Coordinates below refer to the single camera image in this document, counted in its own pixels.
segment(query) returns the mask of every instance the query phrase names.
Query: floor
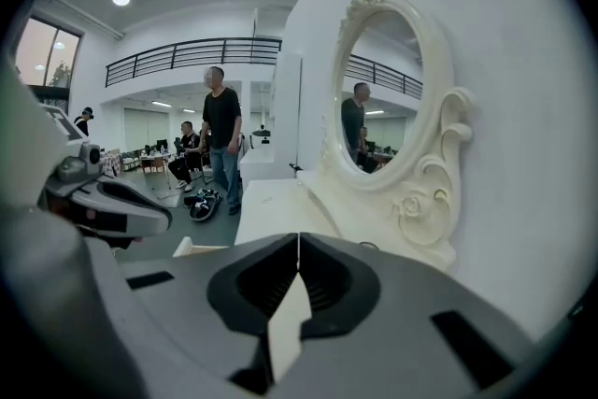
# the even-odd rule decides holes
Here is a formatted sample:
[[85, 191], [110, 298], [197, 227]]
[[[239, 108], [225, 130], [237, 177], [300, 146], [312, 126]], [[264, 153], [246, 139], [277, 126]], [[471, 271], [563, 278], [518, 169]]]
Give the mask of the floor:
[[165, 233], [146, 237], [138, 243], [133, 242], [128, 249], [118, 249], [116, 259], [119, 263], [170, 258], [184, 236], [190, 236], [193, 244], [196, 245], [232, 246], [235, 243], [241, 213], [229, 216], [226, 200], [214, 217], [201, 223], [192, 221], [189, 218], [189, 209], [183, 205], [183, 198], [194, 194], [200, 188], [217, 190], [226, 197], [225, 191], [216, 181], [206, 186], [199, 177], [193, 181], [193, 191], [185, 193], [175, 188], [178, 182], [171, 173], [168, 173], [172, 187], [169, 190], [164, 172], [149, 173], [148, 170], [146, 172], [144, 175], [141, 169], [137, 168], [134, 172], [122, 173], [120, 178], [132, 181], [158, 198], [162, 205], [170, 209], [173, 221]]

